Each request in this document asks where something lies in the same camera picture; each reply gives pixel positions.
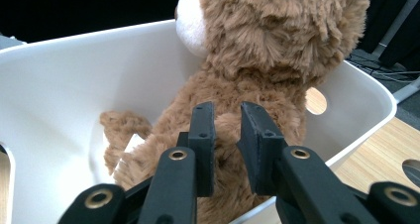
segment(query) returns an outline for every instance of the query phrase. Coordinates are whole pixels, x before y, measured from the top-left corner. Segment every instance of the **wooden surface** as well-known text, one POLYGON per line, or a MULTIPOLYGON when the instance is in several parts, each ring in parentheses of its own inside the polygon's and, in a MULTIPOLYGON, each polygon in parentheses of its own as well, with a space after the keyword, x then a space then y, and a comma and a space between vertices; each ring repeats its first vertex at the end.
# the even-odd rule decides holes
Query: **wooden surface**
POLYGON ((6 223, 6 204, 9 194, 9 159, 4 153, 0 152, 0 223, 6 223))
POLYGON ((380 128, 335 172, 339 179, 368 192, 378 181, 394 181, 420 192, 402 170, 408 159, 420 161, 420 132, 397 118, 380 128))

